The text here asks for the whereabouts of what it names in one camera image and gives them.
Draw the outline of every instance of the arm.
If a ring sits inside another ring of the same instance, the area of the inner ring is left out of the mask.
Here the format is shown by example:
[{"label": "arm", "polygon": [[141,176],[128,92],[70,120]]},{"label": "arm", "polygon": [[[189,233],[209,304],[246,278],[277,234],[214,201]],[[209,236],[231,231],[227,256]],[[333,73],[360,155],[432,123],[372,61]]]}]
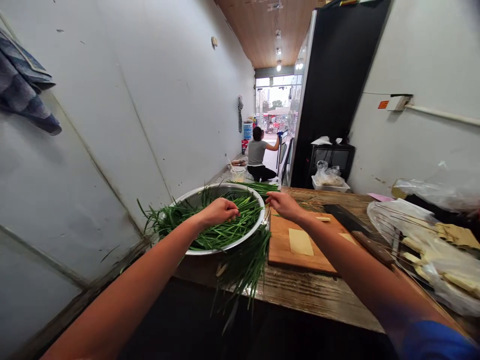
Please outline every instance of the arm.
[{"label": "arm", "polygon": [[279,149],[279,146],[280,146],[280,136],[277,136],[275,146],[267,144],[265,149],[270,151],[277,151]]},{"label": "arm", "polygon": [[107,287],[42,359],[116,359],[197,235],[238,213],[219,198],[184,221]]},{"label": "arm", "polygon": [[284,218],[305,230],[360,301],[400,348],[405,330],[412,323],[430,320],[446,326],[445,319],[413,288],[367,251],[352,244],[313,215],[303,210],[286,193],[268,192],[266,200]]}]

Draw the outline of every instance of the white wall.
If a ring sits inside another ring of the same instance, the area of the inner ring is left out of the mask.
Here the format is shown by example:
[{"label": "white wall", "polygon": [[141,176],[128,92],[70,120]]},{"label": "white wall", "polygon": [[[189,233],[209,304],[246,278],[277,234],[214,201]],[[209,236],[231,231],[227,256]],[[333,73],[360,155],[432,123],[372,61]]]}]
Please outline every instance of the white wall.
[{"label": "white wall", "polygon": [[445,161],[478,166],[480,128],[406,110],[378,109],[414,94],[418,106],[480,118],[480,6],[474,0],[395,0],[351,129],[349,184],[391,193],[396,179],[424,180]]},{"label": "white wall", "polygon": [[237,98],[243,117],[253,114],[254,70],[213,0],[4,0],[0,9],[52,73],[53,93],[139,226],[137,198],[169,204],[240,153]]},{"label": "white wall", "polygon": [[[58,103],[48,91],[42,99],[62,124],[57,136],[0,112],[0,225],[89,284],[140,237]],[[0,359],[80,292],[1,232],[0,287]]]},{"label": "white wall", "polygon": [[[63,129],[51,137],[0,113],[0,225],[88,283],[140,241],[126,211],[143,227],[137,198],[169,204],[240,153],[237,98],[252,114],[254,70],[213,0],[3,0],[0,10],[57,83],[42,98]],[[78,293],[22,250],[5,253],[0,359]]]},{"label": "white wall", "polygon": [[250,61],[213,0],[98,4],[170,193],[202,186],[241,152],[238,96],[243,118],[254,110]]},{"label": "white wall", "polygon": [[14,33],[51,73],[52,89],[140,228],[137,205],[170,196],[145,138],[96,0],[3,0]]},{"label": "white wall", "polygon": [[0,359],[7,359],[80,293],[1,230],[0,286]]}]

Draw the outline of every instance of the black pants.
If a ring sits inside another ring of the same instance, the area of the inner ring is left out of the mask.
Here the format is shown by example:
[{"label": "black pants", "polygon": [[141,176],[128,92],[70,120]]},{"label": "black pants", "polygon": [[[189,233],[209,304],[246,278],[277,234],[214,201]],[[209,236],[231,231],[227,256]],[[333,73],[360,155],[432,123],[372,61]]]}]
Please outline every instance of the black pants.
[{"label": "black pants", "polygon": [[277,173],[273,170],[270,170],[265,165],[262,166],[247,166],[246,169],[253,176],[255,181],[265,181],[273,179],[277,176]]}]

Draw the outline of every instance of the hanging cloth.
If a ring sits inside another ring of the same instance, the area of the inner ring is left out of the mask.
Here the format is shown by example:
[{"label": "hanging cloth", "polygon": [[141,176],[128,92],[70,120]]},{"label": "hanging cloth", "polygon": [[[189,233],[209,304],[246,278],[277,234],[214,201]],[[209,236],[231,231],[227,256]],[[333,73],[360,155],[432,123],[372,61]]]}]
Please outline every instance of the hanging cloth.
[{"label": "hanging cloth", "polygon": [[0,110],[26,117],[57,135],[62,131],[60,123],[39,97],[42,90],[53,86],[42,65],[0,29]]},{"label": "hanging cloth", "polygon": [[242,109],[244,108],[244,103],[242,102],[242,97],[238,97],[238,132],[242,132]]}]

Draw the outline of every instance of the black hair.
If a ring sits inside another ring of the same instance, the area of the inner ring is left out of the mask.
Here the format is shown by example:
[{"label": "black hair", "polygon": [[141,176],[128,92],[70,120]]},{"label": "black hair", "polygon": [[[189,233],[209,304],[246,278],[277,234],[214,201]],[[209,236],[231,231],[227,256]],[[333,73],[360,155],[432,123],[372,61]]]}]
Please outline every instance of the black hair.
[{"label": "black hair", "polygon": [[255,141],[262,140],[262,129],[259,126],[256,126],[253,129],[253,140]]}]

